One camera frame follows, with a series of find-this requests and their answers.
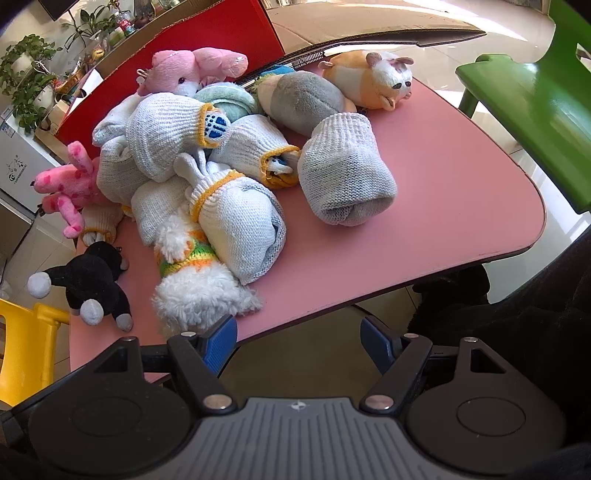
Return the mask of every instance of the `potted plant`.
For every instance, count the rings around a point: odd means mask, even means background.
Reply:
[[[0,59],[0,88],[4,95],[10,95],[33,69],[33,62],[52,58],[61,47],[55,42],[47,43],[39,35],[27,35],[16,45],[10,45]]]
[[[66,50],[68,50],[74,40],[80,37],[86,47],[84,38],[96,38],[101,32],[105,32],[106,35],[110,34],[117,28],[117,22],[115,21],[115,15],[104,16],[103,13],[109,12],[108,7],[99,5],[95,8],[92,13],[88,13],[86,10],[80,10],[80,20],[82,21],[81,26],[78,26],[76,20],[72,17],[72,22],[62,23],[63,27],[74,28],[75,32],[68,37],[65,43]]]
[[[12,94],[13,114],[18,126],[30,134],[40,126],[47,111],[53,106],[53,83],[57,77],[49,73],[36,73],[26,85]]]

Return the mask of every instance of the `white fluffy dog plush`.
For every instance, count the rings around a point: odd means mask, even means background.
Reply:
[[[261,308],[256,293],[232,275],[183,204],[159,228],[154,252],[163,277],[152,303],[165,338],[192,330],[203,333],[223,316]]]

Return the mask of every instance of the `green chair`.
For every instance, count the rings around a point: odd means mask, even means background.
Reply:
[[[591,209],[591,72],[576,50],[591,50],[591,25],[564,0],[552,0],[550,17],[556,31],[541,60],[484,54],[458,67],[459,108],[472,117],[482,102],[583,213]]]

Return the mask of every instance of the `gray ribbed plate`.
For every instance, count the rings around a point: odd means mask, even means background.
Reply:
[[[150,480],[459,480],[417,453],[398,423],[348,398],[250,398],[233,415],[204,420]]]

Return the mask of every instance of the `gray plush toy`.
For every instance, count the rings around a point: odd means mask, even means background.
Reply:
[[[325,118],[357,111],[336,86],[312,72],[265,75],[257,81],[256,93],[261,108],[275,122],[307,137]]]

